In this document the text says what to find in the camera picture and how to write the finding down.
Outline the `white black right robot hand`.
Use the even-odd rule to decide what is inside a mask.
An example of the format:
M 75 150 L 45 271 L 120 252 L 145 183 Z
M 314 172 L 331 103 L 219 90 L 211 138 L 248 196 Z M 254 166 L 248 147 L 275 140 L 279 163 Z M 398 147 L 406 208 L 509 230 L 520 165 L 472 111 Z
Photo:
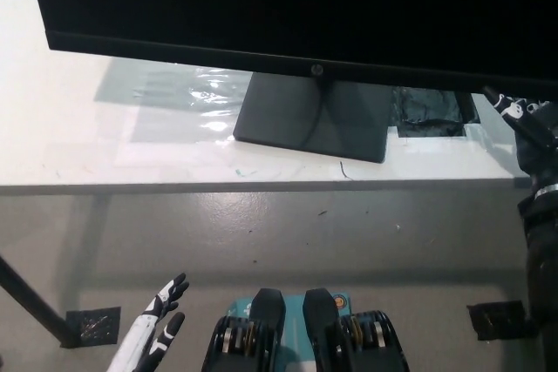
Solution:
M 485 86 L 481 92 L 512 128 L 520 169 L 534 188 L 557 182 L 557 102 L 511 98 Z

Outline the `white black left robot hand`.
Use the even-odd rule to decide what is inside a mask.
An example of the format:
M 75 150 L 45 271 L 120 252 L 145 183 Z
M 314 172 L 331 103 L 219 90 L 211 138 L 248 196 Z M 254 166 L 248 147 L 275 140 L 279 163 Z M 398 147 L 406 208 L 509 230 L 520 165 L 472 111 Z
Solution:
M 186 274 L 181 273 L 153 297 L 129 328 L 107 369 L 108 372 L 157 370 L 186 316 L 177 312 L 159 333 L 156 328 L 168 313 L 178 308 L 178 300 L 188 287 Z

